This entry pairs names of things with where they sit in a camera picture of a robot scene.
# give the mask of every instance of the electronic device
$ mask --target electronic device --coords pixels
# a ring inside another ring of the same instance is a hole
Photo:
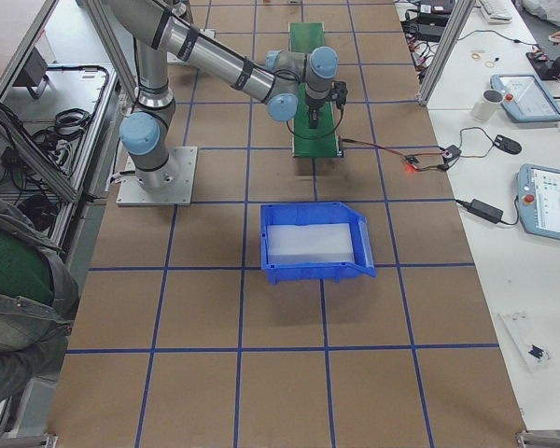
[[[455,8],[455,0],[421,0],[419,11],[433,14],[450,14]]]
[[[553,35],[548,35],[548,40],[553,44],[560,44],[560,37],[554,37]]]
[[[433,14],[420,12],[413,20],[420,25],[439,26],[445,28],[450,16],[448,14]]]
[[[525,230],[560,240],[560,170],[525,164],[517,178]]]
[[[519,142],[505,137],[500,133],[496,135],[496,138],[494,139],[494,146],[512,155],[519,154],[523,150],[523,147],[521,147]]]
[[[502,102],[512,121],[560,121],[560,106],[537,75],[493,75],[491,84],[498,91],[512,94],[510,101]]]
[[[440,42],[444,30],[443,26],[418,24],[415,36],[421,41]]]
[[[504,6],[505,0],[477,0],[483,18],[487,23],[510,23],[512,15]]]
[[[58,216],[58,207],[51,203],[47,196],[35,194],[17,205],[19,210],[26,215],[38,231],[46,231],[54,225]]]

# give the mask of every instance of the metal bracket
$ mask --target metal bracket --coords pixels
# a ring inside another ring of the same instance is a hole
[[[560,434],[558,431],[522,432],[516,435],[520,448],[541,447],[560,448]]]
[[[180,166],[174,184],[162,189],[145,189],[135,176],[129,176],[123,178],[120,183],[116,203],[118,205],[189,205],[197,165],[197,147],[173,147],[170,149],[170,157],[176,158]],[[125,170],[134,170],[134,163],[130,157]]]
[[[41,95],[44,94],[44,90],[49,84],[49,77],[48,75],[44,75],[41,77],[41,81],[39,81],[39,85],[35,88],[31,86],[27,86],[27,91],[31,95],[34,100],[38,100]]]

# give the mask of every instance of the electrical wire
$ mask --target electrical wire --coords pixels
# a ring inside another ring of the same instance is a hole
[[[110,176],[109,183],[111,184],[112,182],[115,182],[126,175],[134,175],[135,173],[136,173],[135,170],[126,170],[126,171],[119,171],[117,173],[113,173],[112,176]]]
[[[402,158],[402,161],[406,165],[410,166],[411,168],[413,168],[417,172],[432,171],[432,170],[445,171],[447,169],[447,168],[445,168],[445,167],[447,167],[447,164],[444,164],[444,165],[429,165],[429,166],[424,166],[424,167],[419,167],[419,166],[416,166],[414,164],[414,160],[417,157],[441,156],[443,154],[443,152],[415,152],[413,154],[406,154],[406,153],[397,151],[395,149],[392,149],[391,147],[383,147],[382,145],[377,145],[377,144],[371,143],[371,142],[365,142],[363,140],[356,140],[354,138],[342,137],[341,141],[343,143],[365,145],[367,147],[375,147],[377,149],[381,149],[383,151],[386,151],[386,152],[389,152],[391,154],[397,155],[397,156]]]
[[[522,41],[521,39],[513,39],[513,38],[511,38],[511,37],[508,37],[507,35],[503,35],[502,33],[499,33],[499,32],[496,31],[496,30],[474,30],[474,31],[471,31],[470,33],[468,33],[468,34],[466,34],[466,35],[463,35],[462,37],[459,37],[459,38],[457,39],[457,42],[460,42],[461,40],[466,39],[467,37],[469,37],[470,35],[472,35],[472,34],[474,34],[474,33],[493,33],[493,34],[495,34],[495,35],[499,35],[500,37],[502,37],[502,38],[504,38],[504,39],[506,39],[506,40],[510,40],[510,42],[514,42],[515,44],[525,44],[525,45],[529,45],[529,46],[531,46],[531,47],[536,47],[536,46],[538,45],[537,43],[530,44],[530,43],[528,43],[528,42],[524,42],[524,41]]]
[[[273,74],[276,75],[277,77],[280,77],[280,79],[284,79],[286,81],[294,81],[298,84],[301,84],[301,77],[288,68],[278,69],[275,72],[273,72]]]
[[[516,226],[521,219],[521,214],[519,213],[519,197],[518,195],[514,198],[514,210],[516,210],[516,219],[514,222],[506,222],[505,220],[501,219],[500,223],[504,224],[505,226]]]
[[[54,160],[48,151],[42,150],[41,146],[39,146],[36,142],[37,136],[35,133],[34,135],[30,135],[24,127],[24,124],[19,119],[19,117],[6,105],[0,102],[0,114],[2,114],[9,122],[13,131],[11,131],[10,127],[7,123],[0,117],[0,128],[3,130],[4,137],[7,140],[7,143],[12,147],[15,154],[19,158],[19,164],[8,166],[2,178],[0,179],[0,186],[3,185],[8,180],[12,184],[12,186],[17,190],[18,196],[14,200],[14,204],[16,205],[21,200],[23,193],[38,193],[44,196],[50,203],[56,205],[58,211],[62,208],[62,202],[58,196],[51,192],[51,195],[54,195],[53,198],[50,199],[49,193],[49,186],[42,180],[34,178],[34,173],[31,173],[29,170],[30,168],[21,161],[19,155],[19,145],[14,139],[13,133],[16,132],[19,138],[27,143],[31,148],[36,148],[37,154],[42,158],[42,160],[46,161],[46,165],[63,173],[66,177],[71,177],[74,172],[77,170],[77,166],[80,160],[79,157],[79,148],[83,141],[83,137],[89,126],[91,125],[95,113],[97,112],[98,107],[102,103],[105,95],[105,88],[109,83],[110,75],[108,71],[100,66],[100,65],[59,65],[59,66],[51,66],[49,70],[52,71],[72,71],[72,70],[95,70],[100,71],[105,74],[105,82],[102,85],[98,97],[95,101],[93,112],[90,113],[83,109],[68,109],[59,113],[54,120],[54,125],[48,127],[46,130],[46,134],[50,133],[54,135],[54,139],[58,138],[61,141],[64,140],[66,142],[61,149],[67,153],[67,160],[69,162],[68,169],[64,170],[63,163],[59,164],[56,160]],[[77,141],[76,147],[73,149],[72,142]],[[49,235],[53,232],[55,222],[49,228]]]
[[[463,128],[458,132],[458,149],[460,149],[462,151],[463,148],[463,132],[464,131],[471,131],[471,130],[477,130],[477,131],[481,131],[483,133],[483,135],[485,135],[485,137],[487,137],[487,139],[490,141],[490,143],[492,144],[492,146],[490,146],[487,151],[480,155],[480,156],[463,156],[462,154],[459,156],[462,159],[483,159],[484,157],[487,157],[487,155],[490,153],[490,151],[492,150],[492,148],[494,147],[494,144],[496,143],[494,141],[494,139],[492,137],[489,136],[489,134],[485,131],[484,128],[480,128],[479,126],[471,126],[468,128]]]

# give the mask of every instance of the blue tape grid line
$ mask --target blue tape grid line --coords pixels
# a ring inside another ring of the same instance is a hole
[[[268,8],[287,8],[287,7],[300,7],[301,8],[301,21],[304,21],[304,17],[302,15],[302,11],[304,7],[344,7],[348,5],[346,3],[310,3],[310,4],[283,4],[283,5],[270,5],[270,4],[262,4],[261,2],[249,2],[249,3],[235,3],[235,4],[219,4],[219,5],[191,5],[192,9],[199,9],[199,8],[206,8],[206,7],[268,7]],[[379,2],[379,3],[351,3],[351,5],[355,7],[389,7],[394,6],[394,2],[386,2],[386,0]]]
[[[328,315],[326,310],[326,291],[324,282],[319,281],[319,291],[321,293],[321,318],[324,330],[324,360],[326,363],[326,388],[328,390],[328,420],[329,420],[329,439],[332,448],[336,448],[336,430],[334,428],[334,407],[332,399],[331,367],[329,360],[329,341],[328,341]]]
[[[175,101],[177,105],[248,105],[249,101]],[[401,104],[417,104],[417,100],[377,100],[377,101],[357,101],[349,100],[350,105],[401,105]]]
[[[156,343],[158,341],[158,330],[160,329],[161,308],[162,308],[162,305],[163,305],[164,291],[166,290],[166,278],[167,278],[167,275],[168,275],[167,266],[168,266],[168,263],[170,262],[170,253],[172,251],[172,241],[174,239],[174,234],[175,234],[175,224],[176,224],[177,213],[178,213],[178,205],[175,205],[175,210],[174,210],[173,215],[172,215],[172,223],[170,225],[170,234],[168,236],[168,246],[166,247],[166,259],[165,259],[164,269],[163,269],[163,273],[162,273],[162,277],[161,277],[160,297],[158,299],[158,309],[157,309],[157,312],[156,312],[156,319],[155,319],[155,323],[154,323],[153,336],[152,336],[152,339],[151,339],[151,349],[149,350],[149,361],[147,363],[146,381],[145,381],[145,387],[144,387],[144,390],[143,390],[143,397],[141,399],[141,411],[139,413],[139,423],[137,425],[137,433],[136,433],[135,442],[134,442],[135,448],[138,448],[139,446],[141,446],[141,434],[142,434],[142,431],[143,431],[143,422],[144,422],[145,414],[146,414],[147,397],[149,395],[149,385],[151,383],[151,373],[152,373],[152,369],[153,369],[153,358],[156,354],[155,348],[156,348]]]
[[[373,267],[382,268],[466,268],[474,267],[475,263],[375,263]],[[133,271],[261,271],[260,266],[113,266],[90,268],[93,273],[133,272]]]
[[[326,31],[327,35],[351,35],[352,31]],[[355,31],[357,35],[396,35],[402,34],[402,30],[377,30],[377,31]],[[250,35],[248,31],[216,31],[216,35]],[[288,35],[288,31],[256,31],[253,33],[254,35]]]
[[[386,147],[389,149],[400,149],[400,150],[405,150],[405,149],[427,149],[427,148],[440,148],[437,145],[416,145],[416,146],[398,146],[398,145],[394,145],[394,146],[390,146],[390,147]],[[270,151],[270,150],[284,150],[284,151],[291,151],[292,147],[251,147],[250,148],[252,151],[256,150],[256,151]],[[369,151],[373,151],[375,150],[375,147],[357,147],[357,146],[348,146],[347,150],[369,150]],[[236,150],[246,150],[246,147],[199,147],[200,151],[220,151],[220,150],[227,150],[227,151],[236,151]]]
[[[255,8],[253,13],[253,30],[256,29],[256,22],[258,17],[258,9]],[[251,41],[251,58],[255,56],[255,33]],[[237,335],[237,356],[236,356],[236,386],[234,392],[234,428],[232,434],[232,446],[238,448],[239,446],[239,426],[241,424],[241,377],[243,367],[243,322],[245,315],[245,266],[246,266],[246,226],[248,221],[248,200],[249,200],[249,174],[251,167],[251,138],[253,126],[253,98],[249,99],[249,127],[247,134],[247,147],[246,147],[246,175],[245,175],[245,204],[243,211],[243,245],[241,253],[241,296],[239,302],[239,323]]]
[[[328,334],[324,332],[324,341]],[[420,343],[418,345],[326,345],[323,347],[156,347],[156,348],[71,348],[67,355],[141,353],[285,353],[285,352],[364,352],[386,350],[460,350],[499,348],[498,343]]]

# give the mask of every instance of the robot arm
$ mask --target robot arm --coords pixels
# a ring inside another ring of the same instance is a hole
[[[219,77],[234,89],[266,104],[275,120],[288,121],[294,117],[302,82],[306,84],[311,128],[316,127],[317,111],[326,102],[336,101],[339,108],[344,104],[346,88],[343,83],[333,82],[338,56],[330,47],[320,47],[311,54],[271,52],[266,67],[260,67],[202,34],[159,0],[110,0],[109,3],[120,23],[144,46],[171,52],[180,60]],[[165,77],[165,72],[150,76]]]

